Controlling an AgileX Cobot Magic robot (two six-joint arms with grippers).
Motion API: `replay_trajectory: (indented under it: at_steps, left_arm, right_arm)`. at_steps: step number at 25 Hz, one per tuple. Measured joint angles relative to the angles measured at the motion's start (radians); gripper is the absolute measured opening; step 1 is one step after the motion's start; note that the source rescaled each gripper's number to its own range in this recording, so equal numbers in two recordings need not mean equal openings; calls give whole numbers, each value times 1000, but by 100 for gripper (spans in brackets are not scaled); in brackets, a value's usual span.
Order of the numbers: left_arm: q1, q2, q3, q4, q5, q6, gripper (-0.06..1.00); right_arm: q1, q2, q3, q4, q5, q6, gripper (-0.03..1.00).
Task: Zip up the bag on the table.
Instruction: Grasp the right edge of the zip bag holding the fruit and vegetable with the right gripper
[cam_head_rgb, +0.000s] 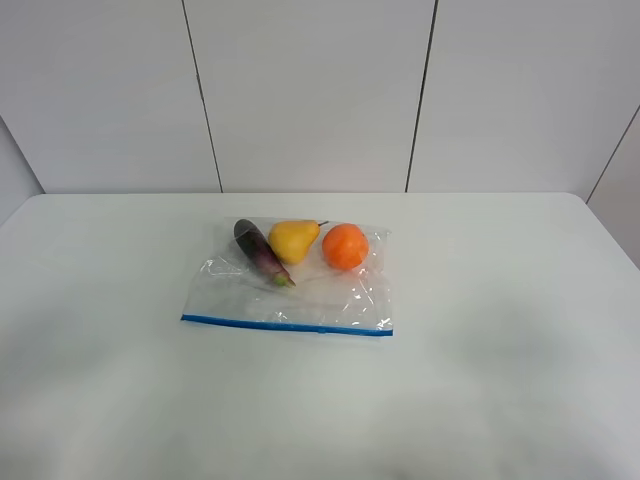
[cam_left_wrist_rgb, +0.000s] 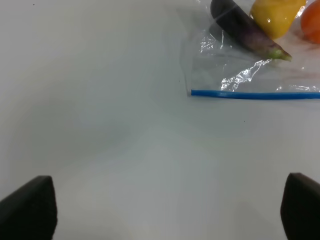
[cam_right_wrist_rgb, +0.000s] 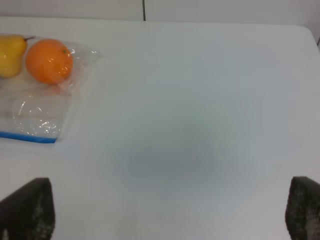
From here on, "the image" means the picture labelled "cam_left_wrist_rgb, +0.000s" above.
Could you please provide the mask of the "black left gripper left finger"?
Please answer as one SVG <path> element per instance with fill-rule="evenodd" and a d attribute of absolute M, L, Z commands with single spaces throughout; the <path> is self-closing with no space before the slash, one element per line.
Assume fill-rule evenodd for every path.
<path fill-rule="evenodd" d="M 53 179 L 39 175 L 0 201 L 2 240 L 52 240 L 58 224 Z"/>

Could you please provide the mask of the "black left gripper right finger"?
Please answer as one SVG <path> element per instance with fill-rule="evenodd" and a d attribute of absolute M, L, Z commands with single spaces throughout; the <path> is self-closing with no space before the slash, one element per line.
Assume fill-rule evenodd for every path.
<path fill-rule="evenodd" d="M 320 184 L 296 172 L 286 179 L 280 217 L 289 240 L 320 238 Z"/>

